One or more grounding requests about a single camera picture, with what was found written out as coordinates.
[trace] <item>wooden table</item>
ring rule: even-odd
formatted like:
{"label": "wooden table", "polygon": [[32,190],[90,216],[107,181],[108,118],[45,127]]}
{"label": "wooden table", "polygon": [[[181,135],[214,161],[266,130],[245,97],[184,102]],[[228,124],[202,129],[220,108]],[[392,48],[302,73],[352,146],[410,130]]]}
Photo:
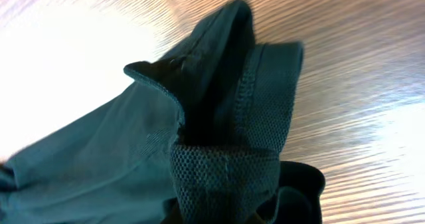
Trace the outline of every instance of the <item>wooden table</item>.
{"label": "wooden table", "polygon": [[[0,0],[3,159],[119,94],[228,0]],[[282,160],[327,178],[325,223],[425,222],[425,0],[249,0],[257,40],[303,40]]]}

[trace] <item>garment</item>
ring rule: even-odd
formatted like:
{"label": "garment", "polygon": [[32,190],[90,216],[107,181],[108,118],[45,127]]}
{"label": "garment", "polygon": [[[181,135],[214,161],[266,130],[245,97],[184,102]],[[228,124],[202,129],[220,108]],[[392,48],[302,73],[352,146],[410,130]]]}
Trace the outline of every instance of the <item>garment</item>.
{"label": "garment", "polygon": [[127,65],[122,94],[5,163],[1,223],[159,223],[176,201],[186,223],[257,210],[272,223],[302,56],[301,43],[256,45],[249,6],[228,3],[158,62]]}

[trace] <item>dark green cloth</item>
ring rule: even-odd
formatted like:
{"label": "dark green cloth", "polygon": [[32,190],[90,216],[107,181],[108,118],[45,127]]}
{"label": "dark green cloth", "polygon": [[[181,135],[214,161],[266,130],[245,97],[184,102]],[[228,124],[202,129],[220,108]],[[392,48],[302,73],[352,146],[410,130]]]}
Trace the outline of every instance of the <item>dark green cloth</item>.
{"label": "dark green cloth", "polygon": [[242,223],[278,209],[300,43],[256,45],[249,6],[204,18],[121,95],[13,156],[1,223]]}

